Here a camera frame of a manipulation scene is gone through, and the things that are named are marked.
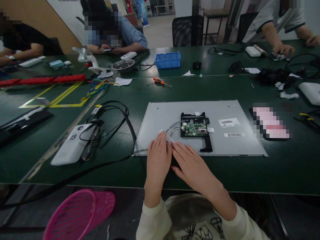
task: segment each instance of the workbench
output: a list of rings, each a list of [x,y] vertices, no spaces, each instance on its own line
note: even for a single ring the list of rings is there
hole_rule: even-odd
[[[296,53],[319,54],[320,48],[307,49],[300,40],[286,41],[296,48]],[[266,43],[259,43],[266,51],[272,49]],[[181,67],[176,69],[157,70],[156,66],[141,72],[134,71],[123,78],[132,78],[128,86],[110,86],[108,91],[95,103],[88,100],[81,107],[68,107],[69,104],[79,104],[80,99],[90,89],[89,85],[82,83],[69,94],[61,94],[74,84],[57,85],[48,90],[50,86],[17,86],[0,92],[0,125],[29,111],[31,108],[19,108],[30,99],[41,95],[50,101],[60,96],[62,98],[58,107],[49,108],[54,117],[43,122],[32,131],[20,136],[15,141],[0,148],[0,182],[12,184],[55,184],[73,174],[104,162],[119,160],[131,153],[133,141],[126,123],[96,152],[93,161],[82,164],[75,163],[64,166],[51,166],[49,158],[43,161],[39,171],[30,179],[30,174],[39,166],[39,160],[47,150],[63,135],[66,129],[78,118],[89,104],[93,107],[84,114],[79,124],[89,116],[96,104],[108,100],[123,102],[129,109],[129,119],[136,135],[149,102],[170,101],[217,101],[237,99],[246,116],[253,125],[249,109],[253,103],[270,103],[270,106],[280,106],[284,103],[295,104],[300,112],[309,112],[316,107],[296,89],[303,82],[298,80],[295,87],[286,90],[286,93],[298,92],[300,97],[295,100],[281,99],[280,91],[274,86],[260,86],[253,82],[252,74],[239,74],[229,77],[229,67],[235,61],[241,61],[244,67],[284,68],[286,62],[273,62],[265,57],[251,58],[246,52],[233,57],[221,56],[217,53],[207,53],[212,46],[196,46],[181,48],[150,49],[142,62],[152,64],[157,53],[179,51],[181,53]],[[238,44],[219,45],[219,47],[240,49]],[[77,61],[77,55],[48,57],[46,62],[39,63],[30,68],[19,68],[6,78],[30,78],[37,75],[49,74],[79,74],[84,66]],[[96,56],[102,67],[107,67],[119,61],[120,56]],[[71,70],[66,72],[55,71],[47,62],[60,59],[73,63]],[[202,62],[201,70],[192,70],[192,63]],[[182,77],[188,70],[194,73],[192,77]],[[88,69],[83,72],[90,77],[93,73]],[[153,83],[152,78],[159,77],[172,86],[162,87]],[[37,100],[28,103],[39,104]],[[108,111],[102,116],[105,121],[103,128],[108,132],[116,126],[123,116],[120,111]],[[292,119],[289,126],[293,138],[286,141],[272,141],[260,139],[269,157],[205,157],[213,174],[223,183],[228,191],[232,192],[259,192],[259,193],[285,193],[285,194],[312,194],[319,195],[319,135],[304,124]],[[76,180],[76,186],[108,186],[125,188],[143,188],[146,179],[146,157],[131,157],[130,159],[97,169],[88,175]],[[165,189],[190,189],[175,173],[170,170],[164,183]]]

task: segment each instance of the metal bowl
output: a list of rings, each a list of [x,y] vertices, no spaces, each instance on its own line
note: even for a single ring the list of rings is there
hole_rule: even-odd
[[[121,73],[130,73],[133,71],[135,61],[132,59],[121,60],[112,65],[112,68]]]

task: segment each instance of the green circuit board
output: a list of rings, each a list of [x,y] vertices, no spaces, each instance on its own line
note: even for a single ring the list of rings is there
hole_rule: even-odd
[[[184,136],[204,136],[208,135],[207,125],[206,124],[187,124],[183,125]]]

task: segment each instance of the white shirt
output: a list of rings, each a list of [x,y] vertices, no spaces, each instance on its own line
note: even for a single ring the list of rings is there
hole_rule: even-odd
[[[263,41],[264,36],[261,29],[269,22],[273,22],[278,32],[283,28],[285,33],[292,32],[305,24],[304,9],[289,8],[282,14],[281,0],[270,0],[253,20],[243,42]]]
[[[237,205],[234,220],[226,221],[200,194],[182,194],[162,199],[155,208],[142,206],[137,240],[239,239],[267,240],[267,235]]]

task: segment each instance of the blue shirt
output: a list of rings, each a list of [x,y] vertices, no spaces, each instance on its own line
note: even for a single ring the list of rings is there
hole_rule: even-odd
[[[139,31],[137,30],[131,23],[130,21],[125,17],[121,17],[121,29],[122,29],[122,37],[123,40],[126,42],[126,45],[129,46],[135,42],[139,43],[141,46],[144,48],[148,48],[148,42],[146,37]],[[88,40],[87,44],[94,44],[94,45],[101,45],[101,44],[106,44],[105,41],[100,41],[100,36],[97,33],[97,31],[90,29],[88,30]],[[112,36],[108,36],[108,39],[106,39],[107,44],[114,45],[114,44],[119,44],[113,40]]]

